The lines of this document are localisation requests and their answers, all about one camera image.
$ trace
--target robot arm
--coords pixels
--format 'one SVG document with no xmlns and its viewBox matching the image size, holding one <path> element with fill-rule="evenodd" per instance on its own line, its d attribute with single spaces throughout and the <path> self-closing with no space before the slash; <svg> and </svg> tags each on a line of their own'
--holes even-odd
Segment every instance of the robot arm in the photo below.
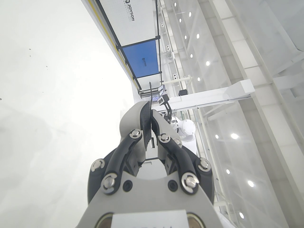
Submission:
<svg viewBox="0 0 304 228">
<path fill-rule="evenodd" d="M 151 127 L 167 176 L 144 180 L 136 175 L 145 161 Z M 77 228 L 115 228 L 122 222 L 124 227 L 176 228 L 185 222 L 189 227 L 222 227 L 213 208 L 209 162 L 181 146 L 179 135 L 151 111 L 150 102 L 138 102 L 124 115 L 120 133 L 118 147 L 90 168 L 88 207 Z"/>
</svg>

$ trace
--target metal bolt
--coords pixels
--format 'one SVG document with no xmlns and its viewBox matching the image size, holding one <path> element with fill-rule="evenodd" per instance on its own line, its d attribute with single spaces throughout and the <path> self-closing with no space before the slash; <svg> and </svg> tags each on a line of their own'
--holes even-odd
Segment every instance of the metal bolt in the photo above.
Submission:
<svg viewBox="0 0 304 228">
<path fill-rule="evenodd" d="M 208 160 L 204 159 L 203 157 L 200 158 L 201 159 L 201 162 L 200 164 L 198 165 L 198 168 L 201 170 L 201 171 L 204 171 L 204 172 L 208 172 L 211 170 L 211 166 L 210 166 L 210 163 Z"/>
<path fill-rule="evenodd" d="M 170 137 L 167 134 L 162 134 L 162 136 L 161 136 L 162 141 L 169 140 L 169 138 Z"/>
<path fill-rule="evenodd" d="M 132 133 L 130 134 L 130 137 L 133 139 L 137 139 L 140 136 L 140 129 L 135 129 L 132 131 Z"/>
<path fill-rule="evenodd" d="M 199 184 L 198 178 L 191 172 L 186 172 L 181 176 L 181 184 L 183 188 L 190 194 L 194 193 L 194 188 Z"/>
<path fill-rule="evenodd" d="M 182 147 L 182 143 L 180 142 L 179 139 L 175 138 L 174 141 L 177 143 L 177 145 L 181 148 Z"/>
<path fill-rule="evenodd" d="M 196 181 L 195 181 L 194 177 L 188 176 L 188 177 L 186 178 L 186 185 L 187 185 L 188 187 L 192 188 L 192 189 L 195 188 L 195 186 L 196 186 Z"/>
<path fill-rule="evenodd" d="M 91 165 L 91 171 L 94 172 L 98 168 L 103 168 L 105 166 L 105 161 L 103 159 L 95 160 Z"/>
<path fill-rule="evenodd" d="M 115 178 L 117 178 L 116 173 L 109 173 L 107 174 L 101 181 L 100 188 L 105 194 L 110 194 L 114 191 L 114 185 L 115 185 Z"/>
<path fill-rule="evenodd" d="M 105 188 L 109 189 L 115 184 L 115 179 L 111 177 L 107 177 L 104 181 Z"/>
</svg>

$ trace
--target black frame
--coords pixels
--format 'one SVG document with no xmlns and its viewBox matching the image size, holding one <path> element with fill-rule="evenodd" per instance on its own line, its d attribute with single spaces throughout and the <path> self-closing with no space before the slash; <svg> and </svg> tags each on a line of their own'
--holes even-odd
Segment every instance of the black frame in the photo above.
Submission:
<svg viewBox="0 0 304 228">
<path fill-rule="evenodd" d="M 103 6 L 101 5 L 100 0 L 95 0 L 95 1 L 96 1 L 96 3 L 97 3 L 98 8 L 100 9 L 100 12 L 101 12 L 103 18 L 105 19 L 105 22 L 107 23 L 107 25 L 108 25 L 108 27 L 109 27 L 109 29 L 110 29 L 110 31 L 111 31 L 113 37 L 114 37 L 114 40 L 115 40 L 115 42 L 116 42 L 116 49 L 121 51 L 122 56 L 123 56 L 124 59 L 125 59 L 126 65 L 128 65 L 128 67 L 129 67 L 129 69 L 130 69 L 130 71 L 131 71 L 131 73 L 132 73 L 132 79 L 136 81 L 136 83 L 137 83 L 137 85 L 138 85 L 138 87 L 139 87 L 139 91 L 138 91 L 138 92 L 140 93 L 140 92 L 145 91 L 145 90 L 142 90 L 142 88 L 141 88 L 141 86 L 140 86 L 140 84 L 139 84 L 139 82 L 138 82 L 138 78 L 153 76 L 153 75 L 156 75 L 156 74 L 161 74 L 161 80 L 160 80 L 160 82 L 161 82 L 161 85 L 163 85 L 163 79 L 162 79 L 162 65 L 161 65 L 161 49 L 160 49 L 160 38 L 161 38 L 161 36 L 159 35 L 159 22 L 158 22 L 157 0 L 155 0 L 156 21 L 157 21 L 157 36 L 156 36 L 155 38 L 152 38 L 152 39 L 148 39 L 148 40 L 141 41 L 141 42 L 138 42 L 138 43 L 132 43 L 132 44 L 125 45 L 125 46 L 121 46 L 121 44 L 120 44 L 120 42 L 119 42 L 119 40 L 118 40 L 118 38 L 117 38 L 117 35 L 115 34 L 115 32 L 114 32 L 114 30 L 113 30 L 113 27 L 112 27 L 112 25 L 111 25 L 111 23 L 110 23 L 110 21 L 109 21 L 107 15 L 106 15 L 104 9 L 103 9 Z M 132 69 L 132 67 L 131 67 L 131 65 L 130 65 L 130 63 L 129 63 L 129 61 L 128 61 L 128 58 L 126 57 L 126 54 L 125 54 L 123 48 L 124 48 L 124 47 L 130 47 L 130 46 L 133 46 L 133 45 L 137 45 L 137 44 L 140 44 L 140 43 L 149 42 L 149 41 L 156 41 L 156 40 L 158 40 L 158 52 L 159 52 L 159 67 L 160 67 L 160 71 L 159 71 L 158 73 L 155 73 L 155 74 L 151 74 L 151 75 L 147 75 L 147 76 L 142 76 L 142 77 L 136 77 L 135 74 L 134 74 L 134 71 L 133 71 L 133 69 Z"/>
</svg>

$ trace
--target pegboard panel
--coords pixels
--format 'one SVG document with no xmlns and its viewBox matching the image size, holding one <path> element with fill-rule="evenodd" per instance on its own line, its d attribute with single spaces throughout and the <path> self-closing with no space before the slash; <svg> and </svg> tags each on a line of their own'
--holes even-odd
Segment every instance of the pegboard panel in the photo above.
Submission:
<svg viewBox="0 0 304 228">
<path fill-rule="evenodd" d="M 152 0 L 100 0 L 122 46 L 155 37 Z"/>
</svg>

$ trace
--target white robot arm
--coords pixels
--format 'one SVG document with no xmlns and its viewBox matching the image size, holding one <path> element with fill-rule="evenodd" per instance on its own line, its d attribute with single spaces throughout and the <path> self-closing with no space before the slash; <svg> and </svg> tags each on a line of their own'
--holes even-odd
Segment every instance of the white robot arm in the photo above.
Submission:
<svg viewBox="0 0 304 228">
<path fill-rule="evenodd" d="M 172 116 L 170 126 L 179 134 L 182 145 L 197 154 L 194 122 L 189 119 L 180 120 L 176 116 Z"/>
</svg>

